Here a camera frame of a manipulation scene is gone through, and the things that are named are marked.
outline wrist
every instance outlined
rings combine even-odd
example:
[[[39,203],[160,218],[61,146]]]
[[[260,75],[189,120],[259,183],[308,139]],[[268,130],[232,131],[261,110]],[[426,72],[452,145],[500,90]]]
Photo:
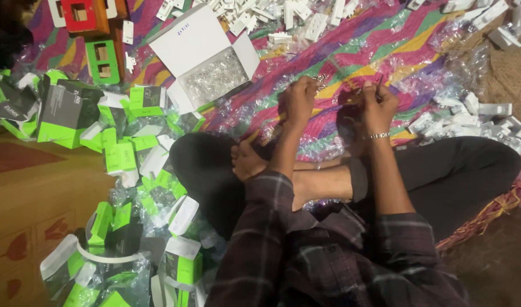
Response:
[[[285,131],[304,131],[306,125],[308,124],[307,120],[287,120],[284,122],[284,130]]]

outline green switch board frame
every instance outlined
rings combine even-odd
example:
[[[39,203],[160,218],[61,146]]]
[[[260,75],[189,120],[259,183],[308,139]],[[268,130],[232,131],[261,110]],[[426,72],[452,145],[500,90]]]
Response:
[[[119,65],[116,60],[114,42],[110,39],[99,40],[87,42],[85,46],[93,83],[95,85],[120,83]],[[102,47],[105,47],[106,53],[100,52]],[[110,76],[104,76],[107,70]]]

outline hand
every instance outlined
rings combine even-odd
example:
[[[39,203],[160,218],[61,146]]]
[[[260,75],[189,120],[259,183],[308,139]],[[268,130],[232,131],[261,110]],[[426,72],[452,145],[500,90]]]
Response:
[[[393,116],[397,112],[399,99],[389,89],[380,85],[380,102],[376,99],[376,86],[366,81],[363,87],[365,94],[365,111],[363,122],[368,135],[389,132]]]
[[[308,76],[302,76],[285,90],[287,122],[291,126],[306,127],[313,110],[313,98],[320,83]]]

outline toe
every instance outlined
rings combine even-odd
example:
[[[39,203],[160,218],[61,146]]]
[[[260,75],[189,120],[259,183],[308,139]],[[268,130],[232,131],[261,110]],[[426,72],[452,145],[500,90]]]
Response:
[[[240,143],[240,154],[243,156],[249,156],[251,152],[253,151],[253,147],[251,147],[251,144],[248,141],[242,141]]]
[[[233,158],[233,159],[237,159],[238,155],[239,155],[239,151],[240,151],[240,148],[237,146],[237,145],[234,145],[230,148],[230,156]]]

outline brown floor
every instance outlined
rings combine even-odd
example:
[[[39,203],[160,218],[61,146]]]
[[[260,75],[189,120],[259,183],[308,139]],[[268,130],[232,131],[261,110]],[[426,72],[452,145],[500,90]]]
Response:
[[[467,287],[471,306],[521,307],[521,208],[444,256]]]

